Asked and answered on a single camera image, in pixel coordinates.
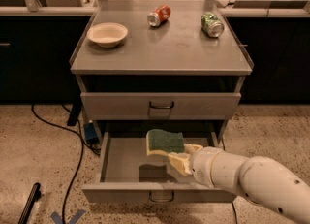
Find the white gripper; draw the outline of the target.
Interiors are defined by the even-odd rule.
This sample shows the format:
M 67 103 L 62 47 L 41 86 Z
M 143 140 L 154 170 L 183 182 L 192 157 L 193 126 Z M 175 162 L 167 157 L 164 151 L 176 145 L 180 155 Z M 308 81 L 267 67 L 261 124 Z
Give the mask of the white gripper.
M 170 164 L 183 176 L 193 174 L 197 183 L 209 188 L 240 189 L 239 155 L 199 144 L 185 144 L 184 151 L 168 154 Z

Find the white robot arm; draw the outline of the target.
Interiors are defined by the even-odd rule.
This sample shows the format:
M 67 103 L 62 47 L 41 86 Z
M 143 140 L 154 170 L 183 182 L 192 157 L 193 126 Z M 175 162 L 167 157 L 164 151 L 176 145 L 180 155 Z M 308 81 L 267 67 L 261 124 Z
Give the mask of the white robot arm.
M 310 224 L 310 186 L 273 159 L 191 144 L 168 157 L 182 175 L 201 185 L 233 193 L 297 224 Z

